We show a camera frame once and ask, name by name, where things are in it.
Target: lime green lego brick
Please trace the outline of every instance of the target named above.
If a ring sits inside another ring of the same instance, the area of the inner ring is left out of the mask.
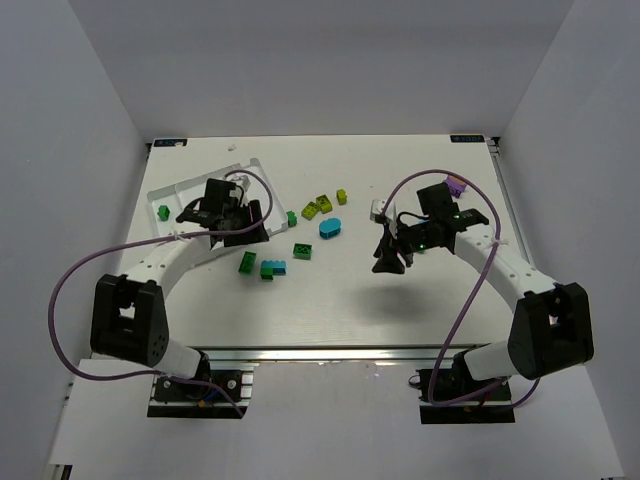
[[[326,195],[320,195],[318,198],[316,198],[316,203],[318,204],[318,207],[320,208],[320,211],[322,213],[329,213],[331,210],[333,210],[333,205],[331,205],[329,197],[327,197]]]
[[[318,211],[318,206],[313,202],[309,202],[309,204],[302,210],[302,216],[307,220],[311,220],[316,216]]]
[[[296,243],[293,246],[293,256],[304,260],[311,260],[311,245],[306,243]]]
[[[292,211],[287,212],[287,221],[289,222],[289,227],[295,227],[298,224],[298,217]]]
[[[244,275],[251,275],[251,272],[253,272],[253,265],[256,263],[256,256],[257,255],[253,252],[244,252],[238,272]]]
[[[336,198],[338,199],[338,205],[344,205],[347,203],[347,192],[343,189],[336,191]]]
[[[163,222],[166,222],[167,220],[169,220],[169,215],[171,215],[169,207],[167,207],[166,205],[160,205],[160,207],[158,208],[158,218]]]
[[[273,268],[261,268],[260,277],[263,280],[273,280]]]

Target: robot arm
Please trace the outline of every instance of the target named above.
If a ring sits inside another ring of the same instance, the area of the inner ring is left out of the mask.
[[[246,176],[209,179],[204,197],[176,218],[179,223],[190,222],[181,233],[240,230],[261,220],[260,203],[248,201],[247,189]],[[123,274],[104,275],[95,290],[91,349],[169,375],[207,380],[204,354],[170,338],[165,300],[182,275],[220,240],[229,247],[265,242],[269,236],[260,225],[240,235],[211,234],[164,243]]]
[[[403,274],[413,254],[445,247],[481,272],[494,245],[494,230],[477,210],[460,211],[446,185],[417,192],[424,217],[408,226],[390,203],[374,200],[371,219],[384,227],[374,273]],[[509,338],[454,357],[454,369],[471,382],[520,374],[533,380],[593,357],[589,302],[576,283],[560,285],[510,247],[499,244],[487,280],[514,313]]]

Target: white cable tie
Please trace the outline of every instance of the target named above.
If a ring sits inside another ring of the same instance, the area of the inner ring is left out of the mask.
[[[181,242],[184,242],[184,241],[186,241],[186,240],[187,240],[186,238],[184,238],[183,236],[181,236],[181,235],[178,233],[178,230],[177,230],[175,227],[174,227],[174,228],[173,228],[173,230],[171,231],[171,234],[173,235],[173,241],[174,241],[174,242],[177,242],[178,240],[179,240],[179,241],[181,241]]]
[[[509,240],[506,238],[491,237],[491,246],[493,245],[509,245]]]

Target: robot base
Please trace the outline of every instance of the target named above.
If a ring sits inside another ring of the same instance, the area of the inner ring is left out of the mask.
[[[242,373],[241,370],[211,370],[209,378],[211,382],[220,385],[234,402],[241,402]],[[198,407],[197,402],[205,398],[210,390],[207,388],[190,390],[185,389],[184,386],[184,384],[169,381],[167,377],[158,377],[152,397],[156,403],[149,406],[147,417],[238,418],[236,411],[220,394],[203,407]],[[244,412],[246,406],[241,406],[240,409]]]
[[[508,384],[501,385],[491,391],[486,400],[484,396],[451,407],[434,407],[427,403],[427,387],[433,370],[420,370],[421,400],[420,423],[427,424],[467,424],[467,423],[515,423],[513,410],[508,407],[511,400],[511,389]],[[434,390],[436,400],[452,398],[475,392],[493,380],[486,382],[461,381],[455,369],[440,369]]]

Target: white wall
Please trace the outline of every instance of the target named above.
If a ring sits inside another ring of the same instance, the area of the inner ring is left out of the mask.
[[[640,478],[638,32],[637,1],[576,0],[502,141],[535,260],[590,294],[588,371],[629,478]]]
[[[499,135],[572,0],[71,0],[146,139]]]
[[[123,238],[145,151],[64,0],[11,0],[0,14],[0,477],[40,478],[70,375],[46,307],[64,269]],[[96,261],[63,292],[61,340],[88,351]]]

